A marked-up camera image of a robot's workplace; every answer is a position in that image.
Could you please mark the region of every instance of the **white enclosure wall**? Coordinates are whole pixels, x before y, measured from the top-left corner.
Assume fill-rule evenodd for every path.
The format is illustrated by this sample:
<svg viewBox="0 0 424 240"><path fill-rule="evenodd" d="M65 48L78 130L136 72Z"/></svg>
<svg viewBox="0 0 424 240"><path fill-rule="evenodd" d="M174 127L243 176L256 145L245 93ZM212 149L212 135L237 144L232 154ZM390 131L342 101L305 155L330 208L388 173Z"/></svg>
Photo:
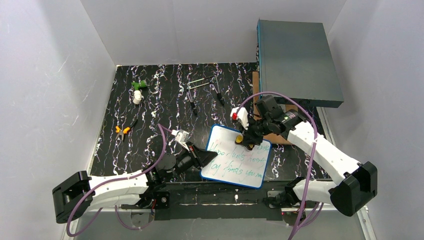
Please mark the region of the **white enclosure wall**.
<svg viewBox="0 0 424 240"><path fill-rule="evenodd" d="M79 0L0 3L0 234L54 240L52 189L84 170L116 66Z"/></svg>
<svg viewBox="0 0 424 240"><path fill-rule="evenodd" d="M376 236L424 236L424 1L347 0L328 34L345 103L329 109L339 148L378 168Z"/></svg>
<svg viewBox="0 0 424 240"><path fill-rule="evenodd" d="M323 23L346 0L81 0L116 65L256 62L258 19Z"/></svg>

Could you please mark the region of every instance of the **small whiteboard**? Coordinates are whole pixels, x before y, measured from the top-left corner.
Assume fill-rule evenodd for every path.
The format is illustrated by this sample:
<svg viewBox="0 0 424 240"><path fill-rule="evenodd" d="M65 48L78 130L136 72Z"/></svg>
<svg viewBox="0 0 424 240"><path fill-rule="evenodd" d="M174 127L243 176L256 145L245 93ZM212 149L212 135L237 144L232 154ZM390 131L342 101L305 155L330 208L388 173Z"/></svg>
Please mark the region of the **small whiteboard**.
<svg viewBox="0 0 424 240"><path fill-rule="evenodd" d="M259 189L262 187L271 143L263 140L249 151L235 143L239 131L215 124L212 126L206 150L217 152L216 156L201 171L204 179L220 181Z"/></svg>

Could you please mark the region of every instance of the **floor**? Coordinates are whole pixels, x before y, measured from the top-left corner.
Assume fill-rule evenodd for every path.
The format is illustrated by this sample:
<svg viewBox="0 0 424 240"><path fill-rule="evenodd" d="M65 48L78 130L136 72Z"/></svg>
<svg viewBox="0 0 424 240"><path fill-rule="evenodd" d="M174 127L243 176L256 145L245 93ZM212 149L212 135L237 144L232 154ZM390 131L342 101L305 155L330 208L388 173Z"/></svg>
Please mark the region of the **floor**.
<svg viewBox="0 0 424 240"><path fill-rule="evenodd" d="M118 67L98 138L91 175L112 176L146 168L156 160L162 149L158 123L169 129L188 131L190 141L205 148L213 124L234 127L230 119L231 108L252 94L252 72L256 69L256 63ZM217 76L225 106L217 102L216 93L208 85L199 87L192 91L199 111L198 116L194 116L183 88L188 81L210 75ZM132 103L131 82L139 80L146 80L148 87L142 90L142 104L135 105ZM307 109L313 115L318 131L323 134L317 110L314 107ZM124 141L116 140L115 126L128 127L135 119L138 119L138 123L125 135ZM168 136L167 139L166 151L178 154L182 149L173 136ZM308 162L309 157L296 146L274 145L267 162L264 181L291 180L297 176L305 176ZM312 177L322 179L329 176L314 163ZM172 180L199 181L206 180L200 177L195 168Z"/></svg>
<svg viewBox="0 0 424 240"><path fill-rule="evenodd" d="M91 220L95 212L85 213L81 226ZM131 225L130 217L120 213L123 221ZM302 228L295 240L366 240L360 220L346 217L338 211L322 211L319 220ZM115 212L102 211L96 221L75 240L125 239L125 240L286 240L292 230L284 221L264 218L237 219L173 219L153 221L142 231L131 231L116 220Z"/></svg>

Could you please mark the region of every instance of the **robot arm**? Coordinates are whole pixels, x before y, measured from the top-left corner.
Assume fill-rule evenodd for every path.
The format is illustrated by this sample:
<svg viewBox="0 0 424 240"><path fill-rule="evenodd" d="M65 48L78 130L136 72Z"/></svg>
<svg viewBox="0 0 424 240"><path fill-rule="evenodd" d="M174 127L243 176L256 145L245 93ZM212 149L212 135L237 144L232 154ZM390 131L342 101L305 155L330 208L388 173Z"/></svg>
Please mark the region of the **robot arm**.
<svg viewBox="0 0 424 240"><path fill-rule="evenodd" d="M156 192L165 187L163 180L176 178L191 167L201 169L218 155L186 142L189 136L187 131L173 130L172 134L183 147L182 152L177 156L165 154L161 162L146 174L130 178L141 174L142 170L115 176L88 176L86 171L79 171L55 187L52 194L56 222L66 223L77 202L95 186L118 178L128 180L112 181L98 187L80 205L72 220L78 219L85 212L104 207L130 205L133 208L144 208L156 199Z"/></svg>
<svg viewBox="0 0 424 240"><path fill-rule="evenodd" d="M372 163L362 164L349 157L320 134L314 139L311 124L294 110L284 112L272 96L263 97L255 105L262 117L260 120L248 116L244 108L237 114L236 108L231 111L242 133L242 141L236 143L252 149L265 135L274 133L310 153L313 142L317 142L314 161L332 181L310 181L306 200L332 204L342 214L352 216L377 195L377 168ZM281 199L289 200L290 204L300 202L304 188L305 179L297 178L285 188Z"/></svg>

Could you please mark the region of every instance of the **black marble table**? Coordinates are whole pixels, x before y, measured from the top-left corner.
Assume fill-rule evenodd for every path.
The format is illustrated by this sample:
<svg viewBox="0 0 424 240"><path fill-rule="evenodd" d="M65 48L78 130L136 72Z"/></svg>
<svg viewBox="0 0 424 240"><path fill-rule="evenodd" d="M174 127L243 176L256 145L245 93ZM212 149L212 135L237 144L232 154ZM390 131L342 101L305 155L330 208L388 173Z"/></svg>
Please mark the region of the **black marble table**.
<svg viewBox="0 0 424 240"><path fill-rule="evenodd" d="M183 129L190 133L189 140L205 148L211 126L221 124L235 127L230 119L231 109L252 94L252 72L256 63L179 64L120 66L117 68L91 175L112 176L145 169L161 153L162 137L157 124L171 130ZM187 82L216 75L225 99L225 106L217 102L216 93L206 85L193 89L191 94L197 105L198 116L194 116L184 91ZM132 102L132 81L147 81L143 88L144 101L141 105ZM253 104L246 106L252 111ZM309 107L318 130L323 134L317 110ZM115 126L128 127L134 119L138 123L125 135L124 141L116 140ZM178 154L182 148L168 134L166 152ZM294 145L273 145L267 162L264 181L291 180L305 176L309 157ZM316 163L312 177L328 178L327 173ZM173 182L206 181L199 170L192 168L182 173Z"/></svg>

